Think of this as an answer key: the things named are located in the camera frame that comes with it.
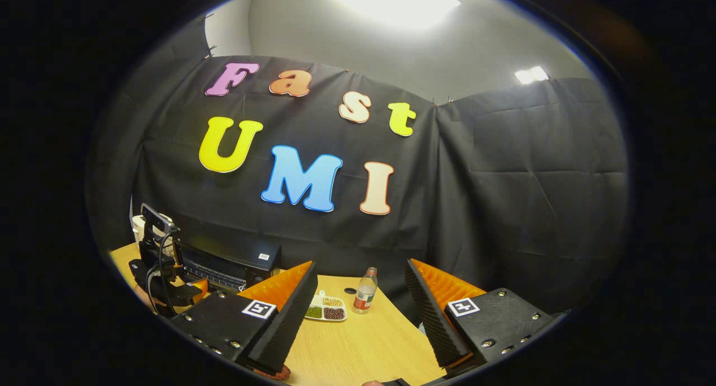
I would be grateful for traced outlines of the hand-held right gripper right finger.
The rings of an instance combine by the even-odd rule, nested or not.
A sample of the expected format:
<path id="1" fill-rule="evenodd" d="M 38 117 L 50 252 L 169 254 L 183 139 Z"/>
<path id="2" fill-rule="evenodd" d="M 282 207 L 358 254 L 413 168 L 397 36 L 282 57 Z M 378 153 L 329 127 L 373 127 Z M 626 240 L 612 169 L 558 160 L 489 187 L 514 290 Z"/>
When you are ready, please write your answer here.
<path id="1" fill-rule="evenodd" d="M 555 324 L 555 314 L 508 289 L 483 291 L 415 259 L 407 261 L 405 284 L 444 370 L 472 370 L 501 360 Z"/>

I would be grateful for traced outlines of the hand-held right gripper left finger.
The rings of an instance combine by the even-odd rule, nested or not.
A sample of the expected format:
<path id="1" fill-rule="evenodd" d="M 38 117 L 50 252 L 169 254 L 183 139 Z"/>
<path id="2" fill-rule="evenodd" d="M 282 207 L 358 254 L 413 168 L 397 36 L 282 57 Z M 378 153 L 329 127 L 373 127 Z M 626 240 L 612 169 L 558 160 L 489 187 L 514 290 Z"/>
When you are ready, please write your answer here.
<path id="1" fill-rule="evenodd" d="M 209 353 L 276 375 L 317 285 L 317 264 L 307 261 L 238 294 L 216 291 L 170 322 Z"/>

